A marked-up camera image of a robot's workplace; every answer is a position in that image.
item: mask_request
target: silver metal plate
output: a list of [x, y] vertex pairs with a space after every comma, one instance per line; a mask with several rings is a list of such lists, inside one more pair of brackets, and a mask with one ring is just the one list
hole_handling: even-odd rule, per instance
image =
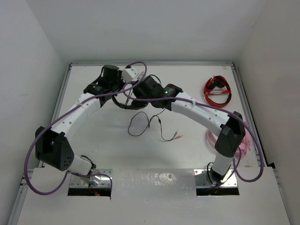
[[[222, 182], [226, 181], [230, 174], [233, 172], [233, 170], [229, 170], [222, 180]], [[195, 183], [196, 188], [209, 188], [211, 187], [211, 184], [207, 181], [207, 170], [206, 169], [194, 169], [195, 174]], [[233, 174], [223, 185], [220, 187], [222, 188], [237, 188], [238, 183], [236, 180], [235, 174]]]
[[[112, 169], [96, 169], [99, 173], [108, 175], [111, 179], [113, 179], [113, 170]], [[97, 176], [97, 180], [99, 181], [97, 188], [109, 188], [111, 186], [111, 182], [108, 177], [105, 176]], [[89, 181], [71, 175], [69, 188], [88, 188]]]

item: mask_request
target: pink headphones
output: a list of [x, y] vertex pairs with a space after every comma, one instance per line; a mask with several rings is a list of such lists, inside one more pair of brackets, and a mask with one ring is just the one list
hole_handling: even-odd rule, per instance
[[[209, 142], [209, 144], [214, 148], [215, 143], [216, 143], [216, 138], [211, 131], [209, 131], [209, 130], [207, 131], [206, 138], [207, 138], [207, 141]], [[246, 155], [247, 150], [251, 151], [250, 144], [251, 144], [251, 136], [250, 136], [249, 132], [246, 130], [246, 135], [243, 138], [243, 141], [239, 146], [240, 151], [242, 153], [241, 159]], [[240, 157], [240, 151], [236, 151], [236, 153], [234, 155], [236, 158]]]

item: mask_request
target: white wall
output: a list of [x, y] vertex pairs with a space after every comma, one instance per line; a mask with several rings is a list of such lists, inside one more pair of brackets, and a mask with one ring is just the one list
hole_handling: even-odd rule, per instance
[[27, 0], [60, 58], [236, 60], [265, 0]]
[[64, 70], [26, 1], [1, 0], [0, 225], [7, 224], [35, 130], [51, 120]]
[[268, 0], [240, 73], [292, 224], [300, 224], [300, 1]]

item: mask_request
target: white table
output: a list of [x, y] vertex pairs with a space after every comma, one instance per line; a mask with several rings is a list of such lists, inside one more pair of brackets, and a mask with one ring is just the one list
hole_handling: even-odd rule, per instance
[[[72, 65], [54, 117], [66, 112], [100, 70], [101, 65]], [[225, 109], [240, 112], [253, 125], [238, 77], [230, 64], [150, 64], [148, 74], [157, 75], [163, 86], [173, 83], [203, 102], [206, 81], [214, 75], [222, 75], [232, 89], [232, 100]], [[118, 96], [119, 101], [124, 102], [125, 99]], [[151, 116], [160, 110], [149, 105], [143, 111]], [[166, 110], [160, 115], [164, 137], [170, 138], [179, 130], [182, 138], [162, 142], [157, 120], [142, 136], [132, 137], [127, 128], [136, 113], [119, 109], [108, 101], [78, 129], [71, 142], [75, 154], [90, 157], [98, 168], [113, 169], [111, 201], [107, 197], [67, 196], [68, 177], [63, 187], [51, 196], [39, 196], [29, 190], [18, 225], [289, 224], [271, 168], [266, 167], [262, 178], [255, 183], [244, 183], [238, 179], [240, 195], [197, 197], [192, 169], [205, 168], [215, 156], [214, 150], [205, 141], [207, 129]], [[146, 119], [138, 117], [131, 131], [139, 133], [145, 126]], [[258, 170], [252, 146], [240, 164], [240, 173], [246, 178], [253, 178]], [[161, 173], [172, 174], [172, 182], [168, 179], [157, 182], [157, 174]], [[62, 175], [45, 165], [45, 168], [35, 169], [31, 180], [37, 188], [47, 191], [59, 183]]]

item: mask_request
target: red headphones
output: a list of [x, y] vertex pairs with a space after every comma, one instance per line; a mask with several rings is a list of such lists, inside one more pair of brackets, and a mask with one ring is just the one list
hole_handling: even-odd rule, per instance
[[[222, 89], [214, 90], [215, 87], [218, 87], [218, 88], [226, 87], [226, 90], [222, 90]], [[223, 108], [231, 100], [231, 89], [230, 89], [229, 84], [226, 81], [226, 79], [222, 76], [214, 76], [213, 78], [210, 78], [204, 86], [203, 93], [205, 95], [206, 101], [214, 107]], [[226, 102], [221, 103], [221, 104], [216, 103], [209, 98], [209, 96], [212, 96], [212, 95], [225, 95], [225, 94], [228, 94], [228, 98], [227, 98]]]

